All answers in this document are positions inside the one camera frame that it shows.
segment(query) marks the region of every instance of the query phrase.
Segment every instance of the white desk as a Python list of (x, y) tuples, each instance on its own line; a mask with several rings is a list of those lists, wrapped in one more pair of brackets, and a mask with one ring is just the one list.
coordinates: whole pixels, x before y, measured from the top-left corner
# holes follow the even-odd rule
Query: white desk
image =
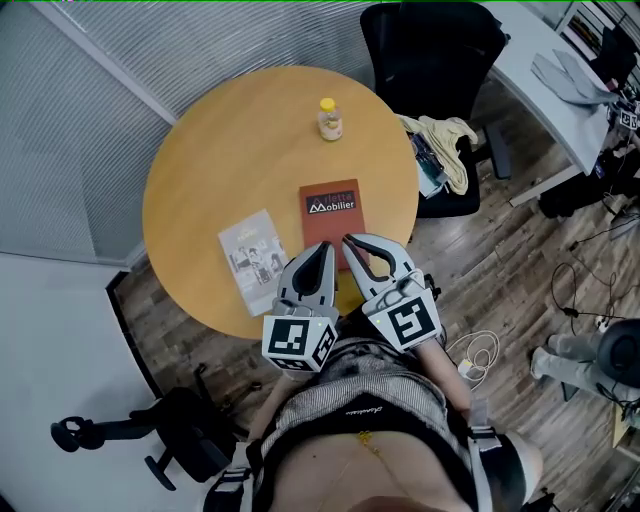
[(574, 165), (511, 199), (513, 206), (584, 172), (590, 174), (607, 135), (606, 107), (587, 109), (558, 98), (531, 71), (536, 53), (560, 66), (553, 50), (573, 55), (595, 84), (602, 81), (567, 42), (526, 7), (516, 2), (484, 3), (502, 22), (502, 31), (511, 40), (493, 65), (493, 74), (536, 116), (551, 136), (561, 144)]

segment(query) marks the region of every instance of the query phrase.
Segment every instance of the white cable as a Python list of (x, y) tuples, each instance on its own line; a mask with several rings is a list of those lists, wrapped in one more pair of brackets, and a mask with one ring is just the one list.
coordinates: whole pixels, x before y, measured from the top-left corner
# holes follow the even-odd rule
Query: white cable
[[(467, 346), (467, 355), (465, 359), (471, 363), (471, 368), (469, 368), (469, 371), (471, 372), (473, 370), (476, 370), (480, 372), (480, 376), (475, 378), (475, 377), (469, 377), (469, 375), (465, 375), (464, 378), (467, 380), (470, 380), (471, 382), (477, 382), (477, 384), (471, 388), (471, 391), (473, 391), (480, 384), (484, 382), (484, 379), (487, 377), (487, 374), (489, 373), (489, 368), (491, 368), (496, 362), (496, 359), (498, 359), (498, 355), (500, 355), (500, 338), (498, 338), (498, 335), (493, 331), (485, 330), (485, 331), (472, 332), (469, 334), (465, 334), (461, 338), (458, 338), (456, 341), (454, 341), (451, 344), (451, 346), (447, 348), (447, 353), (449, 353), (449, 351), (453, 349), (453, 347), (455, 347), (462, 340), (466, 338), (470, 338), (471, 336), (475, 336), (475, 338), (473, 338), (469, 342), (469, 345)], [(489, 338), (491, 340), (491, 342), (493, 343), (493, 353), (491, 353), (486, 348), (481, 348), (473, 355), (473, 357), (471, 357), (471, 347), (473, 347), (473, 344), (476, 341), (482, 338)], [(485, 364), (480, 364), (478, 362), (478, 357), (480, 356), (480, 354), (484, 354), (485, 357), (487, 358), (487, 362)]]

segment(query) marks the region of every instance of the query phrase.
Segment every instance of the round wooden table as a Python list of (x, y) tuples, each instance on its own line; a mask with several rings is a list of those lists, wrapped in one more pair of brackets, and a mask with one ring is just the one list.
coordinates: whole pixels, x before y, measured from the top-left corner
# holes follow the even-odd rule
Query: round wooden table
[[(336, 100), (344, 134), (320, 137), (321, 98)], [(205, 325), (262, 337), (249, 316), (218, 233), (266, 208), (292, 259), (303, 249), (298, 189), (356, 178), (367, 232), (409, 240), (418, 203), (409, 139), (389, 107), (346, 76), (310, 67), (243, 75), (203, 96), (173, 127), (155, 157), (142, 213), (151, 265), (169, 295)], [(380, 272), (380, 260), (372, 258)], [(336, 305), (362, 303), (341, 272)]]

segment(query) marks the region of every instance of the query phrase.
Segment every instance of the grey clothing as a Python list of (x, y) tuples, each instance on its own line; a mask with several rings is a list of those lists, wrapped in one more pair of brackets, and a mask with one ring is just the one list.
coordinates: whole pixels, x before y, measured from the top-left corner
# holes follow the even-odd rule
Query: grey clothing
[(553, 377), (571, 386), (602, 396), (597, 388), (601, 384), (614, 393), (619, 400), (636, 400), (640, 398), (640, 389), (616, 384), (606, 376), (596, 364), (598, 346), (602, 334), (554, 335), (549, 338), (549, 349), (538, 347), (531, 360), (531, 373), (535, 378), (544, 375)]
[[(290, 398), (280, 410), (274, 430), (261, 445), (263, 460), (288, 430), (326, 416), (369, 393), (404, 409), (436, 432), (471, 471), (471, 458), (447, 424), (444, 394), (427, 378), (409, 370), (411, 356), (399, 356), (388, 344), (362, 338), (336, 342), (312, 385)], [(263, 480), (263, 470), (255, 489)]]
[(617, 94), (596, 87), (571, 55), (558, 50), (554, 53), (564, 69), (538, 53), (531, 64), (531, 71), (560, 99), (584, 107), (614, 103), (619, 99)]

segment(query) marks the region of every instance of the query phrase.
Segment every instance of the pants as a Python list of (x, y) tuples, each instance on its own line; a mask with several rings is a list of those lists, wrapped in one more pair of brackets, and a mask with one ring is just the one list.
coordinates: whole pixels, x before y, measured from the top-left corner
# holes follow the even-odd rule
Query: pants
[(597, 384), (609, 391), (615, 386), (613, 392), (621, 401), (640, 398), (640, 389), (616, 384), (616, 381), (602, 373), (596, 364), (601, 339), (602, 334), (599, 332), (579, 336), (553, 335), (549, 338), (549, 348), (556, 355), (543, 347), (537, 348), (531, 360), (531, 372), (536, 378), (548, 375), (600, 396)]

